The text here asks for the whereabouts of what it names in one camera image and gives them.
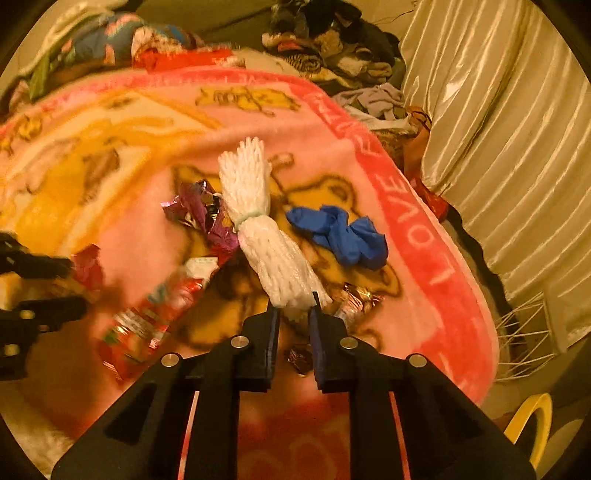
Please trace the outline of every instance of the floor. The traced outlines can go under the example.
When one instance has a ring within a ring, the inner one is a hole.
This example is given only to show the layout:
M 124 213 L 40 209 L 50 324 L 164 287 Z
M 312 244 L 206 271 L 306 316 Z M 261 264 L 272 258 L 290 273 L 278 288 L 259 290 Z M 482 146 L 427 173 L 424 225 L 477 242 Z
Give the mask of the floor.
M 17 51 L 17 54 L 13 57 L 3 75 L 0 77 L 0 91 L 3 90 L 12 78 L 14 78 L 17 71 L 34 57 L 44 33 L 50 28 L 50 25 L 55 22 L 57 17 L 65 11 L 65 9 L 78 3 L 78 1 L 79 0 L 60 0 L 47 12 L 47 15 L 35 26 L 35 28 L 31 30 L 22 46 Z M 95 0 L 90 3 L 105 6 L 110 4 L 116 6 L 117 4 L 123 4 L 125 2 L 121 0 Z M 400 17 L 400 19 L 391 19 L 400 12 L 408 10 L 407 7 L 412 9 L 412 5 L 414 5 L 412 0 L 404 0 L 403 2 L 400 2 L 400 5 L 397 5 L 395 8 L 396 11 L 394 12 L 394 15 L 392 15 L 393 10 L 391 9 L 391 3 L 385 2 L 384 0 L 354 0 L 353 3 L 361 7 L 364 12 L 368 14 L 368 19 L 371 21 L 380 20 L 382 18 L 381 16 L 385 17 L 385 12 L 388 12 L 390 16 L 387 18 L 387 21 L 382 23 L 382 27 L 385 30 L 392 31 L 400 37 L 406 30 L 411 16 L 405 15 L 404 17 Z M 483 270 L 483 262 L 481 254 L 478 252 L 478 247 L 470 243 L 466 244 L 464 238 L 465 233 L 462 234 L 457 223 L 457 218 L 453 218 L 452 215 L 452 222 L 445 221 L 443 225 L 448 234 L 454 239 L 470 269 L 474 273 L 475 278 L 478 280 L 493 314 L 493 318 L 498 319 L 510 308 L 502 295 L 502 287 L 501 293 L 499 293 L 499 284 L 495 282 L 494 275 L 491 277 L 490 272 Z M 503 422 L 508 422 L 511 414 L 517 410 L 519 405 L 528 396 L 535 393 L 553 392 L 553 397 L 555 397 L 555 394 L 558 391 L 556 390 L 557 385 L 560 386 L 561 382 L 565 382 L 565 377 L 569 377 L 569 375 L 570 383 L 578 385 L 579 389 L 583 389 L 579 392 L 579 399 L 577 401 L 568 402 L 567 399 L 565 399 L 559 402 L 562 403 L 562 405 L 560 405 L 561 410 L 555 414 L 556 420 L 560 418 L 560 421 L 558 422 L 559 428 L 555 429 L 556 432 L 548 444 L 545 457 L 540 466 L 540 473 L 547 471 L 552 461 L 561 455 L 562 451 L 566 445 L 568 445 L 568 442 L 580 426 L 580 419 L 591 407 L 591 387 L 584 382 L 583 386 L 581 386 L 581 382 L 577 381 L 579 378 L 587 378 L 589 376 L 588 372 L 591 367 L 591 355 L 588 355 L 585 359 L 581 360 L 581 357 L 583 357 L 582 354 L 588 350 L 591 350 L 591 343 L 583 340 L 572 347 L 568 353 L 556 357 L 540 372 L 528 378 L 494 384 L 482 405 L 483 411 L 491 419 L 499 421 L 500 425 Z M 564 389 L 569 392 L 573 391 L 570 387 L 564 387 Z

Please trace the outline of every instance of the blue glove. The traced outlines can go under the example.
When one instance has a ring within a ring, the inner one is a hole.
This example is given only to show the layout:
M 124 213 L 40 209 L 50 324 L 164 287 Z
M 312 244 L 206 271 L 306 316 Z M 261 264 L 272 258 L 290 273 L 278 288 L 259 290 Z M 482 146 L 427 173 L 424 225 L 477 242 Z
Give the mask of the blue glove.
M 315 244 L 331 250 L 345 267 L 360 263 L 370 270 L 379 270 L 386 264 L 386 237 L 377 233 L 366 216 L 347 225 L 349 214 L 345 210 L 323 205 L 320 210 L 294 207 L 286 217 L 296 229 L 311 235 Z

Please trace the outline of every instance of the pleated beige curtain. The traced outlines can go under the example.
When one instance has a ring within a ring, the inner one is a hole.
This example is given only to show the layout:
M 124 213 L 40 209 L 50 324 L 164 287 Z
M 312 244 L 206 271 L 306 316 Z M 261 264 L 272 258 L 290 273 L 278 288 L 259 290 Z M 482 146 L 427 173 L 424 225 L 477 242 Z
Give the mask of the pleated beige curtain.
M 461 214 L 507 298 L 543 292 L 560 350 L 591 331 L 591 88 L 530 0 L 421 0 L 409 105 L 433 119 L 425 185 Z

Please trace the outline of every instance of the blanket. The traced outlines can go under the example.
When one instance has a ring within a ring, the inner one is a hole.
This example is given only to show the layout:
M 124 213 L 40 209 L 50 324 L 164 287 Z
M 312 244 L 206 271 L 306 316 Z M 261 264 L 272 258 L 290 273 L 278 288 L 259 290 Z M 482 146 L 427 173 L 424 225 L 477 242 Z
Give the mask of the blanket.
M 59 429 L 80 436 L 122 393 L 96 342 L 114 313 L 136 303 L 187 258 L 208 250 L 160 203 L 184 181 L 219 191 L 217 158 L 245 137 L 265 141 L 271 216 L 300 246 L 328 292 L 345 282 L 384 297 L 352 334 L 382 353 L 421 352 L 481 402 L 498 344 L 490 312 L 460 252 L 362 124 L 310 82 L 272 73 L 192 67 L 123 70 L 72 84 L 0 128 L 0 229 L 37 254 L 101 248 L 105 295 L 81 321 L 43 335 L 18 388 Z M 377 272 L 342 267 L 292 230 L 294 206 L 336 205 L 386 235 Z M 0 300 L 19 280 L 5 277 Z M 246 260 L 224 267 L 163 347 L 208 351 L 267 298 Z M 282 326 L 280 351 L 298 341 Z M 345 395 L 322 395 L 278 355 L 268 394 L 243 394 L 239 476 L 348 478 Z

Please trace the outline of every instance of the curtain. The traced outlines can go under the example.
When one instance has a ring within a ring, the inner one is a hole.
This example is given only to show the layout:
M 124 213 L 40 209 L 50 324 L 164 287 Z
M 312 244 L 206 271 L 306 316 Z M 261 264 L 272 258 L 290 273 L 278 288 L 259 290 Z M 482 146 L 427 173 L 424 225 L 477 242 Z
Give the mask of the curtain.
M 542 292 L 558 349 L 591 331 L 591 88 L 530 0 L 421 0 L 401 44 L 433 129 L 424 184 L 518 304 Z

